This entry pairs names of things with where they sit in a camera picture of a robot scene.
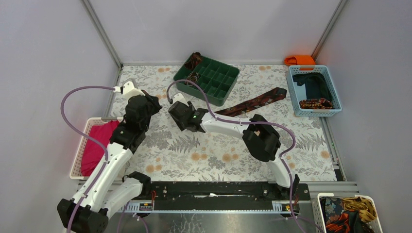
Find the dark red patterned tie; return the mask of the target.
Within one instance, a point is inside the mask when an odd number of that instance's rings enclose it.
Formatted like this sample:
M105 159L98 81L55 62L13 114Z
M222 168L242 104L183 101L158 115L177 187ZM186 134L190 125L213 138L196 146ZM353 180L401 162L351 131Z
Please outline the dark red patterned tie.
M228 116L228 117L236 117L260 107L275 103L279 100L283 100L287 95L287 90L284 88L276 87L268 92L265 92L253 99L244 101L239 103L235 106L222 109L216 111L216 114Z

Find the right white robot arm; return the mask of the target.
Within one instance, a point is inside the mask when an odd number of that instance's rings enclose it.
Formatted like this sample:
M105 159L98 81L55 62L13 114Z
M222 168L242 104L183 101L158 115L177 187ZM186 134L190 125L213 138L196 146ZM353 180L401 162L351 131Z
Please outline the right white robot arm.
M255 114L251 119L235 119L215 114L208 109L196 109L190 102L170 101L168 112L181 131L220 133L241 139L255 159L265 162L279 185L279 195L291 200L298 193L299 177L294 175L280 152L280 134L272 123Z

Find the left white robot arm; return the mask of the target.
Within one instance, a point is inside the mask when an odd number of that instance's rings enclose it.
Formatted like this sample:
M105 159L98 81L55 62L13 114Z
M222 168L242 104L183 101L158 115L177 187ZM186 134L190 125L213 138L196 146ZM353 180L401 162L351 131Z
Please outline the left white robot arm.
M112 132L104 155L84 186L70 199L61 199L57 211L67 232L102 233L109 219L128 201L149 197L151 179L132 172L109 196L107 191L125 163L145 139L151 117L161 110L159 99L147 92L128 99L123 120Z

